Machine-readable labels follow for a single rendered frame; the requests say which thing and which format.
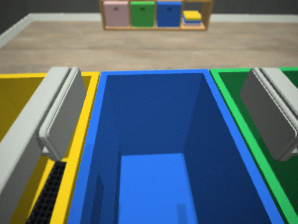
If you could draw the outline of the yellow bin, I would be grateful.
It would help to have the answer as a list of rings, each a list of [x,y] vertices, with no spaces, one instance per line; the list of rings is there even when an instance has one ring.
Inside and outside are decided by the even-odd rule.
[[[30,97],[46,74],[47,73],[0,75],[0,142],[26,106]],[[98,89],[100,79],[99,72],[81,72],[81,74],[87,91],[87,96],[65,157],[61,160],[66,161],[67,165],[50,224],[67,224]],[[55,161],[51,161],[48,156],[40,156],[9,224],[26,223],[54,162]]]

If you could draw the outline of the blue bin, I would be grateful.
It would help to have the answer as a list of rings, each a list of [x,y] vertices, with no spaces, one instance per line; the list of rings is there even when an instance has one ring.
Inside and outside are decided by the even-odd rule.
[[[208,71],[101,72],[67,224],[284,224]]]

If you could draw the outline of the green open-top bin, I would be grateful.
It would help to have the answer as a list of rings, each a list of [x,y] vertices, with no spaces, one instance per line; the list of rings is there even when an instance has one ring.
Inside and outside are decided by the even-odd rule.
[[[298,67],[280,67],[279,69],[298,89]],[[286,162],[277,162],[271,157],[240,97],[240,91],[250,70],[251,68],[209,69],[209,73],[284,224],[298,224],[298,156],[292,156]]]

